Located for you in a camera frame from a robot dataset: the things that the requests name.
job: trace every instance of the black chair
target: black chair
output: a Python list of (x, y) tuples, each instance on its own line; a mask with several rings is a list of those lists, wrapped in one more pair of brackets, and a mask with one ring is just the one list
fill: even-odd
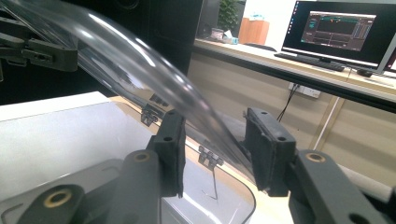
[(269, 46), (265, 46), (265, 45), (254, 44), (254, 43), (246, 43), (245, 45), (251, 46), (251, 47), (254, 47), (254, 48), (258, 48), (258, 49), (266, 49), (266, 50), (270, 50), (270, 51), (276, 52), (276, 49), (274, 49), (272, 47), (269, 47)]

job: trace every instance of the wall socket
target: wall socket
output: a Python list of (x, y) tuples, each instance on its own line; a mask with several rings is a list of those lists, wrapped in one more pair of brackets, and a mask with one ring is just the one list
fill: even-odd
[[(294, 86), (294, 83), (291, 82), (289, 84), (289, 90), (292, 90), (293, 86)], [(308, 87), (305, 87), (302, 85), (299, 85), (299, 87), (297, 88), (296, 91), (300, 92), (304, 95), (314, 97), (314, 98), (319, 98), (319, 95), (320, 95), (320, 91), (317, 91), (317, 90), (314, 90), (314, 89), (311, 89), (311, 88), (308, 88)]]

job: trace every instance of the black keyboard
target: black keyboard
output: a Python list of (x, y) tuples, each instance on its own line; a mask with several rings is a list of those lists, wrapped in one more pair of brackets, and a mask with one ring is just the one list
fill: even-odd
[(274, 56), (276, 56), (278, 58), (292, 60), (292, 61), (295, 61), (295, 62), (298, 62), (298, 63), (311, 64), (311, 65), (314, 65), (316, 67), (326, 68), (326, 69), (330, 69), (330, 70), (337, 71), (337, 72), (344, 71), (344, 67), (341, 66), (341, 65), (334, 64), (334, 63), (324, 63), (324, 62), (321, 62), (321, 61), (316, 60), (316, 59), (300, 58), (300, 57), (296, 57), (296, 56), (292, 56), (292, 55), (284, 54), (284, 53), (277, 53), (277, 54), (274, 54)]

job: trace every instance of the green plant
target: green plant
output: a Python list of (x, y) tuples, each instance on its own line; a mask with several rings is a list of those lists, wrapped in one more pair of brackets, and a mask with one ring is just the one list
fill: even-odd
[(233, 30), (238, 24), (238, 15), (236, 14), (237, 0), (221, 0), (218, 27), (223, 31)]

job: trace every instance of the black cable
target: black cable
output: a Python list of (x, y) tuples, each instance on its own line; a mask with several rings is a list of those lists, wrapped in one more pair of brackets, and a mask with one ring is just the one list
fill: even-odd
[(294, 93), (297, 91), (297, 89), (298, 89), (299, 87), (300, 87), (300, 85), (295, 84), (295, 83), (293, 84), (293, 88), (291, 88), (288, 102), (286, 103), (285, 108), (283, 108), (282, 112), (280, 112), (279, 116), (277, 116), (277, 119), (276, 119), (277, 121), (280, 122), (280, 121), (282, 120), (283, 115), (285, 114), (286, 109), (288, 108), (288, 105), (289, 105), (289, 103), (290, 103), (290, 101), (291, 101), (291, 97), (293, 97)]

